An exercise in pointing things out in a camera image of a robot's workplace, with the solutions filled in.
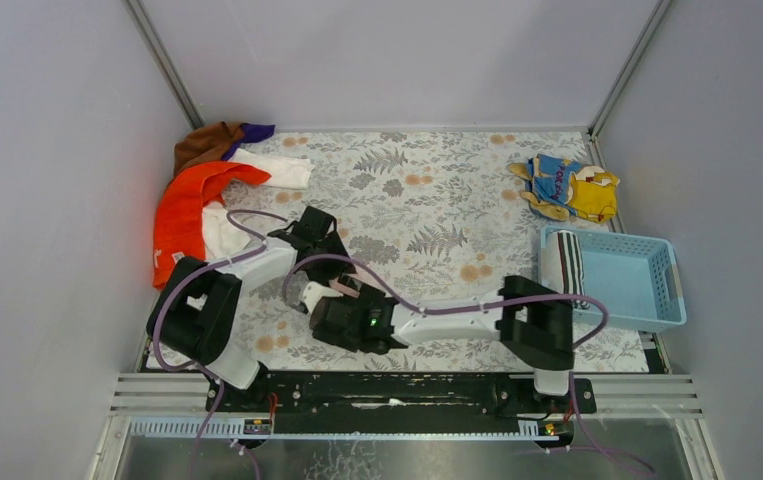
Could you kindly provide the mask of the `green white striped towel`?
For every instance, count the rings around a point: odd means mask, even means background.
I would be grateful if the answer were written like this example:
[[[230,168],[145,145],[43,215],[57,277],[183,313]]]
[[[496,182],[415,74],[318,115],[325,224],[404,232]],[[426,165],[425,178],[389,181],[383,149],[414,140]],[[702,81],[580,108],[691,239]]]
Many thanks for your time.
[[[569,230],[548,233],[541,241],[540,283],[557,293],[584,295],[585,269],[579,237]]]

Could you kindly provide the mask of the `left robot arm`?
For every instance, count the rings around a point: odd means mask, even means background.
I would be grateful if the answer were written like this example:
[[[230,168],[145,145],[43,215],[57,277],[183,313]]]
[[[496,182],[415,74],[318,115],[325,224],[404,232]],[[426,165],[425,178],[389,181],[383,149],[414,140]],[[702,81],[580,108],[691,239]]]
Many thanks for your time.
[[[250,236],[249,244],[212,261],[176,258],[147,333],[163,370],[195,367],[221,384],[247,390],[265,367],[232,342],[241,296],[300,270],[310,281],[327,285],[354,269],[336,218],[323,210],[308,206],[299,219],[267,234],[239,223],[239,213],[227,211],[226,220]]]

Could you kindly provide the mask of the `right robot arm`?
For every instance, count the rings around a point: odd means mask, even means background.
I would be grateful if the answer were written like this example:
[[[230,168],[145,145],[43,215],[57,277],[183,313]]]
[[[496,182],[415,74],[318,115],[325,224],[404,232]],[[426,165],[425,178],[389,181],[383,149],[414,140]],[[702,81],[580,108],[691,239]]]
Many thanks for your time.
[[[553,295],[533,280],[508,276],[495,292],[410,309],[378,288],[344,279],[335,288],[308,283],[300,305],[315,339],[351,352],[386,355],[433,341],[497,341],[532,368],[536,392],[563,396],[575,364],[574,310]]]

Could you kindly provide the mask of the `pink towel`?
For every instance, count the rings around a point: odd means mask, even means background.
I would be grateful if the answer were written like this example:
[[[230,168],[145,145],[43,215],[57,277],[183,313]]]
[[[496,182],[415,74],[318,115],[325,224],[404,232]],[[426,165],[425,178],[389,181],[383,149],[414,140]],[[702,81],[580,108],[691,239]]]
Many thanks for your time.
[[[344,296],[359,298],[362,293],[370,293],[374,287],[357,273],[342,273],[329,281],[329,287]]]

